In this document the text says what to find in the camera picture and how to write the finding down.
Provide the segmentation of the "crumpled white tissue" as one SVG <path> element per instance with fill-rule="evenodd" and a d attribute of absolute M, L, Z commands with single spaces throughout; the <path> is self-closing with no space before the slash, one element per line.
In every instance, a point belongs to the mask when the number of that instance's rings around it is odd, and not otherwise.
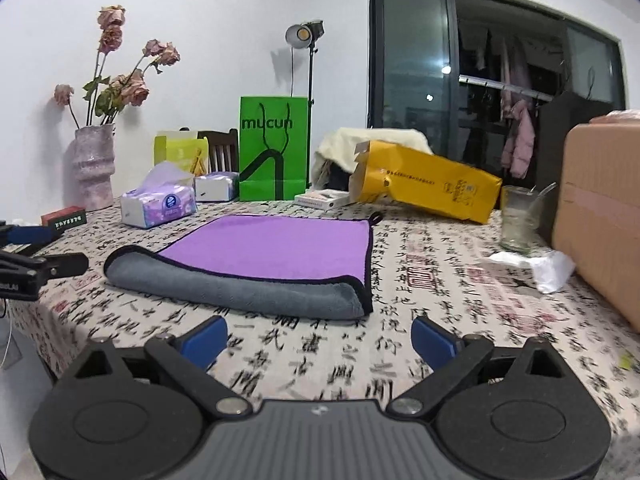
<path fill-rule="evenodd" d="M 495 252 L 487 260 L 512 268 L 528 269 L 532 272 L 536 289 L 543 295 L 561 290 L 576 269 L 572 258 L 556 250 L 536 257 L 523 256 L 516 252 Z"/>

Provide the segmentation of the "pink jacket on rack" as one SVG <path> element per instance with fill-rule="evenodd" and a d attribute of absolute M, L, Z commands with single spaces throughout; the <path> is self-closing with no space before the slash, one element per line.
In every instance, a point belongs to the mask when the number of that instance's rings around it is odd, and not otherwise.
<path fill-rule="evenodd" d="M 526 177 L 534 154 L 535 129 L 529 115 L 529 102 L 518 100 L 510 109 L 512 128 L 501 154 L 501 165 L 515 179 Z"/>

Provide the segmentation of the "metal clothes rack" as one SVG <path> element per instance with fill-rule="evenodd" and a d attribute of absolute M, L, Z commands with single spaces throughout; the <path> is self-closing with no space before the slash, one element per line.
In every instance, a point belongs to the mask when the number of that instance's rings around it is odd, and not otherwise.
<path fill-rule="evenodd" d="M 460 75 L 458 77 L 458 81 L 460 84 L 467 84 L 468 86 L 477 86 L 482 88 L 491 88 L 500 91 L 507 91 L 516 93 L 519 96 L 527 96 L 528 98 L 551 102 L 554 99 L 554 96 L 549 96 L 548 94 L 538 92 L 532 89 L 527 89 L 519 86 L 514 86 L 514 84 L 507 84 L 502 81 L 494 81 L 490 79 L 468 76 L 468 75 Z"/>

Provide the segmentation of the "black paper bag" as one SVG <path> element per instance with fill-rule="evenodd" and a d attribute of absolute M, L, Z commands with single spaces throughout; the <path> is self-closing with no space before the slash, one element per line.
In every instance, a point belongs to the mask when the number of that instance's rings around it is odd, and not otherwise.
<path fill-rule="evenodd" d="M 611 102 L 593 100 L 573 90 L 566 90 L 539 112 L 536 189 L 542 191 L 551 183 L 556 187 L 542 199 L 538 233 L 549 245 L 559 205 L 565 140 L 574 127 L 588 124 L 592 118 L 612 112 Z"/>

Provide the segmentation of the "dried pink roses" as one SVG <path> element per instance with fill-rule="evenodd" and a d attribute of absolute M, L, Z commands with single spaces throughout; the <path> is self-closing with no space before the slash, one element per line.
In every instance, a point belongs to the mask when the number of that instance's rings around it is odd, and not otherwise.
<path fill-rule="evenodd" d="M 100 38 L 96 47 L 93 73 L 81 89 L 82 99 L 87 104 L 83 125 L 73 109 L 74 88 L 70 84 L 57 84 L 53 90 L 53 102 L 70 112 L 77 129 L 112 124 L 127 106 L 141 106 L 150 94 L 145 82 L 146 73 L 154 70 L 160 75 L 164 68 L 181 61 L 181 55 L 172 42 L 150 39 L 145 43 L 140 58 L 131 70 L 124 74 L 107 76 L 104 73 L 106 60 L 122 46 L 124 40 L 126 9 L 119 4 L 102 6 L 96 21 L 100 29 Z"/>

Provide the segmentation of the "cream cloth on chair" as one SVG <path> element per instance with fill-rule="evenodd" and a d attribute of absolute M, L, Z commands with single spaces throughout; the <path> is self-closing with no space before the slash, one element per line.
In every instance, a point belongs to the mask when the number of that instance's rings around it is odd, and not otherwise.
<path fill-rule="evenodd" d="M 314 150 L 311 186 L 318 190 L 335 188 L 330 184 L 330 175 L 335 168 L 346 174 L 346 180 L 349 180 L 357 168 L 359 154 L 366 152 L 373 144 L 399 145 L 424 154 L 434 154 L 425 134 L 416 129 L 341 127 L 326 134 Z"/>

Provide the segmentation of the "dark sliding glass door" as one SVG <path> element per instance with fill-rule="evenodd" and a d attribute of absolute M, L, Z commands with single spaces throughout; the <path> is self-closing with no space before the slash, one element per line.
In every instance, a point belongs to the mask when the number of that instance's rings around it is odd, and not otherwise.
<path fill-rule="evenodd" d="M 574 125 L 626 103 L 620 45 L 571 18 L 515 0 L 370 0 L 369 125 L 418 130 L 506 184 L 524 118 L 532 187 L 559 177 Z"/>

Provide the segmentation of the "green mucun paper bag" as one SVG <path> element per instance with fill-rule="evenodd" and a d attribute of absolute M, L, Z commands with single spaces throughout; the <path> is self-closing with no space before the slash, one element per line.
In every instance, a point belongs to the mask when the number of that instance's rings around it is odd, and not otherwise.
<path fill-rule="evenodd" d="M 294 200 L 306 191 L 308 154 L 308 101 L 305 98 L 242 97 L 240 200 Z"/>

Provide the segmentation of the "clear drinking glass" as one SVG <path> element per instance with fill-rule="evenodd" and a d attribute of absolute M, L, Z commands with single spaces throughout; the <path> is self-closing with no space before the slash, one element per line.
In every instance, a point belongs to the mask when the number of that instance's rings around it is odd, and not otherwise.
<path fill-rule="evenodd" d="M 528 255 L 532 250 L 546 197 L 557 187 L 550 183 L 536 188 L 504 186 L 500 197 L 500 246 L 509 252 Z"/>

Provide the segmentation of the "white flat product box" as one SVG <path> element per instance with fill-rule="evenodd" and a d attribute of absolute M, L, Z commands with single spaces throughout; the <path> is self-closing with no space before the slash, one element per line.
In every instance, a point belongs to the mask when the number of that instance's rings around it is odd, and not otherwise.
<path fill-rule="evenodd" d="M 350 205 L 349 192 L 330 190 L 308 190 L 294 197 L 294 203 L 300 206 L 330 210 Z"/>

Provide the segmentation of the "yellow paper bag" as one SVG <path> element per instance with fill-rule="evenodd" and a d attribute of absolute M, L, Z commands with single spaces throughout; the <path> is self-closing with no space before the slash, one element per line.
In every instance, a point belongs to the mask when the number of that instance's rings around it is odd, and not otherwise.
<path fill-rule="evenodd" d="M 359 154 L 349 195 L 354 202 L 388 198 L 431 214 L 484 224 L 501 185 L 500 178 L 461 162 L 399 145 L 373 144 Z"/>

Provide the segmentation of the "studio light on stand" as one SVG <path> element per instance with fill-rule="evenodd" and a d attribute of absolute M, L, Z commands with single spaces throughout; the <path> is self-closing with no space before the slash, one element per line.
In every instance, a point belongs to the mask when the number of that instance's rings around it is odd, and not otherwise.
<path fill-rule="evenodd" d="M 310 185 L 311 167 L 311 122 L 314 106 L 314 56 L 317 42 L 324 35 L 324 21 L 313 20 L 291 25 L 284 33 L 286 44 L 293 50 L 308 51 L 307 75 L 307 140 L 306 140 L 306 185 Z"/>

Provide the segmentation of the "small red box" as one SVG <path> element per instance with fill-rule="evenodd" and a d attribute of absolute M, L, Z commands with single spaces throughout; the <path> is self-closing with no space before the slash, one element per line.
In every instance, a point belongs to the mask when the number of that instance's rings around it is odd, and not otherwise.
<path fill-rule="evenodd" d="M 41 224 L 43 226 L 58 232 L 64 232 L 76 228 L 76 226 L 83 226 L 86 223 L 86 211 L 79 206 L 66 207 L 41 216 Z"/>

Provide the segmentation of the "purple and grey towel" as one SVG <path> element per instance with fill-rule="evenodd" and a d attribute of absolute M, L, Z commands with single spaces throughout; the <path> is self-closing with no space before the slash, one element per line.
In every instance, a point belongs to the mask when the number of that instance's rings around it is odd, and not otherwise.
<path fill-rule="evenodd" d="M 268 315 L 351 321 L 373 311 L 371 254 L 379 212 L 341 220 L 232 214 L 159 252 L 108 256 L 111 285 L 172 300 Z"/>

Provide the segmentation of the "yellow-green gift box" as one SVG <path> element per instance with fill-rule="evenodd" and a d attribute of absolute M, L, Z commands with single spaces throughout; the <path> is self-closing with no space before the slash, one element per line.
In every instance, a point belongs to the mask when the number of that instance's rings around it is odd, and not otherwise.
<path fill-rule="evenodd" d="M 160 131 L 153 141 L 153 165 L 172 162 L 194 177 L 209 173 L 209 146 L 196 131 Z"/>

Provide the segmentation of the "brown cardboard box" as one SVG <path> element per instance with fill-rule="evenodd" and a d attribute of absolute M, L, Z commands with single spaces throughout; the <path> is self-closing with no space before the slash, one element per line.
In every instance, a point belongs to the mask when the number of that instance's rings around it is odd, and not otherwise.
<path fill-rule="evenodd" d="M 638 110 L 618 110 L 578 125 L 564 144 L 552 247 L 639 327 Z"/>

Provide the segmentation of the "dark wooden chair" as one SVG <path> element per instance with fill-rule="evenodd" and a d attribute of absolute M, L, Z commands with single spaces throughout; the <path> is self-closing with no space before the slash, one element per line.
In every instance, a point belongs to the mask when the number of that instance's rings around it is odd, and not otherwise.
<path fill-rule="evenodd" d="M 228 132 L 200 130 L 199 139 L 208 143 L 208 159 L 211 172 L 239 171 L 239 133 L 235 128 Z"/>

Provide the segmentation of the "calligraphy print tablecloth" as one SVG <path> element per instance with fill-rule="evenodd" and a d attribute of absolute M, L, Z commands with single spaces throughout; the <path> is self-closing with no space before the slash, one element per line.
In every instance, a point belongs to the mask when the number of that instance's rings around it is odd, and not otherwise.
<path fill-rule="evenodd" d="M 215 376 L 254 401 L 390 400 L 427 375 L 409 340 L 411 322 L 420 315 L 451 333 L 480 334 L 499 346 L 541 336 L 570 364 L 611 424 L 600 477 L 638 477 L 638 335 L 580 278 L 544 295 L 527 270 L 495 266 L 490 261 L 498 242 L 495 223 L 465 226 L 388 208 L 373 230 L 369 314 L 339 299 L 310 311 L 256 313 L 141 296 L 105 281 L 102 266 L 115 249 L 138 245 L 156 252 L 229 214 L 300 217 L 304 210 L 290 203 L 209 204 L 148 230 L 125 226 L 116 208 L 96 212 L 53 245 L 55 252 L 86 254 L 90 270 L 49 285 L 35 304 L 12 304 L 15 328 L 60 372 L 91 337 L 133 346 L 160 334 L 180 335 L 220 315 L 230 336 Z"/>

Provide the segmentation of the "pink ceramic vase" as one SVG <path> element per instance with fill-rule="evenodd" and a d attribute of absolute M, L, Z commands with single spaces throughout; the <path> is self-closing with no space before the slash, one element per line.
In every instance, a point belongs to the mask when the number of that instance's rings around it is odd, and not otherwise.
<path fill-rule="evenodd" d="M 115 173 L 114 126 L 87 126 L 75 132 L 72 170 L 81 206 L 96 211 L 114 204 L 111 177 Z"/>

